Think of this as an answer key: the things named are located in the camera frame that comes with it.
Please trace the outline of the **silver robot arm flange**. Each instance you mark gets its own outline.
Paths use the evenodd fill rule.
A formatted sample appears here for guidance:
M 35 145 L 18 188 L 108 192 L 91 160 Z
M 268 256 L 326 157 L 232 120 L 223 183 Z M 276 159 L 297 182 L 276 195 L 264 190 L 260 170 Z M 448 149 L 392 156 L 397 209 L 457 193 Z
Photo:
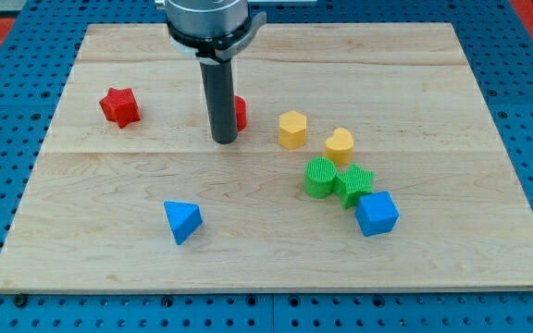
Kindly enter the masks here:
M 267 24 L 267 14 L 250 13 L 247 0 L 161 0 L 171 44 L 203 65 L 229 62 Z

